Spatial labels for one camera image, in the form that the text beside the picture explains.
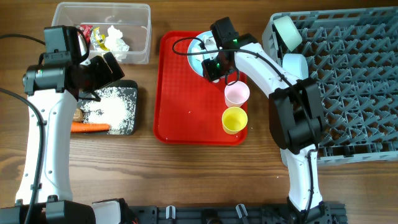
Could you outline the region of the light blue plate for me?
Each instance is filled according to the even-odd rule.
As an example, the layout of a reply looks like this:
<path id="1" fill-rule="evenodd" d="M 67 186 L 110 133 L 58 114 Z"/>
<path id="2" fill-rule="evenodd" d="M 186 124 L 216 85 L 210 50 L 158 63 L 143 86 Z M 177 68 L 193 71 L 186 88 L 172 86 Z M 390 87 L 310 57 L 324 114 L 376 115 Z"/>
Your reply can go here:
<path id="1" fill-rule="evenodd" d="M 198 52 L 206 52 L 216 50 L 216 42 L 213 37 L 211 31 L 206 31 L 197 36 L 198 39 L 201 39 L 205 43 L 205 50 L 200 47 L 201 42 L 199 40 L 193 39 L 188 46 L 188 53 L 198 53 Z M 203 76 L 203 67 L 202 61 L 206 59 L 213 60 L 218 56 L 218 53 L 210 53 L 210 54 L 203 54 L 203 55 L 194 55 L 188 56 L 188 63 L 190 64 L 191 68 L 197 73 L 199 76 Z"/>

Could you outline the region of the yellow clear candy wrapper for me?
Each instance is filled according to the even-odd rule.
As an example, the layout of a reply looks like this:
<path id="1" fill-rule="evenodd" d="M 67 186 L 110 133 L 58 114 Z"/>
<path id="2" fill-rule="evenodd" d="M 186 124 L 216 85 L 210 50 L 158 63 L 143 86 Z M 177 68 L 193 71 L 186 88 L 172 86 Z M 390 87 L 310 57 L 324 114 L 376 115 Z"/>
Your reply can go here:
<path id="1" fill-rule="evenodd" d="M 90 35 L 90 42 L 91 46 L 93 47 L 93 51 L 95 52 L 109 52 L 110 49 L 108 49 L 105 46 L 105 35 L 100 32 L 99 27 L 95 27 L 91 31 Z"/>

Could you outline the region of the brown food scrap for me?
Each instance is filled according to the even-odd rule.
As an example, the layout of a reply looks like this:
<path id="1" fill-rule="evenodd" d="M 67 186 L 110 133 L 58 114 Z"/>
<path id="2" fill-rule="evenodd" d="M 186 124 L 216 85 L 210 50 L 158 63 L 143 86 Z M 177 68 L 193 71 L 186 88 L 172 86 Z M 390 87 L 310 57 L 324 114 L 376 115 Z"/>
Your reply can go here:
<path id="1" fill-rule="evenodd" d="M 77 108 L 73 115 L 73 121 L 77 123 L 81 123 L 84 120 L 84 113 L 81 109 Z"/>

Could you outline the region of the pink plastic cup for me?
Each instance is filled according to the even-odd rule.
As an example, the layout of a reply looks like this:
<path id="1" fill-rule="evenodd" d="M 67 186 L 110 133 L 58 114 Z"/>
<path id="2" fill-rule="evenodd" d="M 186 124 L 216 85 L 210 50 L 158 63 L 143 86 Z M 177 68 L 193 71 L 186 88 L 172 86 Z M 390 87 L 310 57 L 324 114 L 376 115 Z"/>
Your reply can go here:
<path id="1" fill-rule="evenodd" d="M 224 100 L 228 108 L 241 107 L 250 96 L 249 87 L 242 81 L 227 85 L 224 89 Z"/>

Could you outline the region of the white tissue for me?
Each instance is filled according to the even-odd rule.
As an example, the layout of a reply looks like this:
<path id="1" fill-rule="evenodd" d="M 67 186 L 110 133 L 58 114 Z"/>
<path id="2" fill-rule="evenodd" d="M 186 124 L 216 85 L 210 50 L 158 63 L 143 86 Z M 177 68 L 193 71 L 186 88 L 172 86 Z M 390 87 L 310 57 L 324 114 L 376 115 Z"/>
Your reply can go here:
<path id="1" fill-rule="evenodd" d="M 118 62 L 122 62 L 127 57 L 129 46 L 122 40 L 123 33 L 114 26 L 108 28 L 108 36 L 105 38 L 105 47 L 109 49 Z"/>

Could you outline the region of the orange carrot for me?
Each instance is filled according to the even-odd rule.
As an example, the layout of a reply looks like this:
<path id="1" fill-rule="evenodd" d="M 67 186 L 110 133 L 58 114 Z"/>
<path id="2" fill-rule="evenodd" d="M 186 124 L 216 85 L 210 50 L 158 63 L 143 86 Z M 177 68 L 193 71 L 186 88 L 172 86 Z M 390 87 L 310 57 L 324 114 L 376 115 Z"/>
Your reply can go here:
<path id="1" fill-rule="evenodd" d="M 95 133 L 109 131 L 109 124 L 72 122 L 71 133 Z"/>

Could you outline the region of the green bowl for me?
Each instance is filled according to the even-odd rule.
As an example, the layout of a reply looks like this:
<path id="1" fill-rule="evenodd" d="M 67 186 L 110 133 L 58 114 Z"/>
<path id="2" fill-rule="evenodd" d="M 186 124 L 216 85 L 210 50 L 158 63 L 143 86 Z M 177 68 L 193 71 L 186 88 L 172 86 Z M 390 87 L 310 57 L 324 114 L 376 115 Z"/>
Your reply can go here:
<path id="1" fill-rule="evenodd" d="M 284 16 L 274 20 L 274 25 L 280 38 L 291 52 L 293 52 L 302 43 L 302 36 L 289 16 Z"/>

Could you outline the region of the white rice grains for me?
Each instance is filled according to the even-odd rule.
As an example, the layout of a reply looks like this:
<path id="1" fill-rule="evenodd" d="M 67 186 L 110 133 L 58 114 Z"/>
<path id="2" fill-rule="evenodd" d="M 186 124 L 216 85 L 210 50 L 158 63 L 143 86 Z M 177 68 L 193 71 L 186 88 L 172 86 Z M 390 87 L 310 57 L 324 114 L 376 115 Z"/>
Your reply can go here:
<path id="1" fill-rule="evenodd" d="M 132 135 L 138 91 L 134 87 L 107 87 L 95 91 L 101 101 L 79 101 L 77 108 L 84 113 L 84 123 L 109 124 L 108 135 Z"/>

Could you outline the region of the light blue bowl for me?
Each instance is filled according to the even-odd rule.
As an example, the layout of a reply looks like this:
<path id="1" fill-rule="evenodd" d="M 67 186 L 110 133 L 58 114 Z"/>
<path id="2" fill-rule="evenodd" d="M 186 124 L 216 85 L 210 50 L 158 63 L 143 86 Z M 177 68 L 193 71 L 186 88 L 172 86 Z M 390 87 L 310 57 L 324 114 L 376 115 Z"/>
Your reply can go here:
<path id="1" fill-rule="evenodd" d="M 301 80 L 309 77 L 308 63 L 302 54 L 285 54 L 282 68 Z"/>

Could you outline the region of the yellow plastic cup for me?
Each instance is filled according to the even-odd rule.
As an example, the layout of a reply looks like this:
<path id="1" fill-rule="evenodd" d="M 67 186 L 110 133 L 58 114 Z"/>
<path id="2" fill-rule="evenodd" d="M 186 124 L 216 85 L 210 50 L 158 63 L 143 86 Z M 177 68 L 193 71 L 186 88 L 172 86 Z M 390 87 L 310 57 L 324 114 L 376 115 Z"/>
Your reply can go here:
<path id="1" fill-rule="evenodd" d="M 227 134 L 237 134 L 246 127 L 248 116 L 242 108 L 230 107 L 223 112 L 221 121 Z"/>

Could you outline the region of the red snack wrapper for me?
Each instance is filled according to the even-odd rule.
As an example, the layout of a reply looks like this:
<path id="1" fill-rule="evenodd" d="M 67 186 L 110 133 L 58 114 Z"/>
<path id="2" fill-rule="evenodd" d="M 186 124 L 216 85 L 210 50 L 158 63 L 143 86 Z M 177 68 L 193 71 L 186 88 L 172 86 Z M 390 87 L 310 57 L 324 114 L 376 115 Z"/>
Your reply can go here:
<path id="1" fill-rule="evenodd" d="M 80 24 L 78 26 L 78 28 L 83 32 L 83 35 L 85 36 L 85 39 L 87 39 L 87 41 L 90 41 L 90 37 L 91 37 L 91 30 L 93 28 L 92 25 L 84 25 L 84 24 Z"/>

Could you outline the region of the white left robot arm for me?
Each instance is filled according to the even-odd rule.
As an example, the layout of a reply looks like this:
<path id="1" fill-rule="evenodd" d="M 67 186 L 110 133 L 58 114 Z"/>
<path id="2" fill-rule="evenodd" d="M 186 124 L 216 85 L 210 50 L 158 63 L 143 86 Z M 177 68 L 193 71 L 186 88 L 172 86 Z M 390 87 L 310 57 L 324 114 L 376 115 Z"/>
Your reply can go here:
<path id="1" fill-rule="evenodd" d="M 2 223 L 96 223 L 93 207 L 73 201 L 69 178 L 72 120 L 79 100 L 98 101 L 96 91 L 124 73 L 112 53 L 90 58 L 83 32 L 74 26 L 44 30 L 46 51 L 23 76 L 29 108 L 24 175 Z"/>

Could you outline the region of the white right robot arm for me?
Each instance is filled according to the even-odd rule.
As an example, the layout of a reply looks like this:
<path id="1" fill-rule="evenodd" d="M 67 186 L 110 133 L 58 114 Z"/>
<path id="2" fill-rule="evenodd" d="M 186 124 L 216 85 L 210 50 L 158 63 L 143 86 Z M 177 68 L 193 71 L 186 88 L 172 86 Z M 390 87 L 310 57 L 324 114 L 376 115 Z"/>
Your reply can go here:
<path id="1" fill-rule="evenodd" d="M 321 216 L 323 199 L 318 187 L 317 152 L 325 116 L 316 81 L 308 77 L 304 58 L 288 71 L 268 56 L 251 34 L 239 35 L 228 17 L 210 26 L 214 47 L 201 44 L 210 55 L 202 62 L 210 82 L 233 72 L 246 74 L 269 99 L 269 129 L 286 157 L 289 205 L 296 219 L 309 223 Z"/>

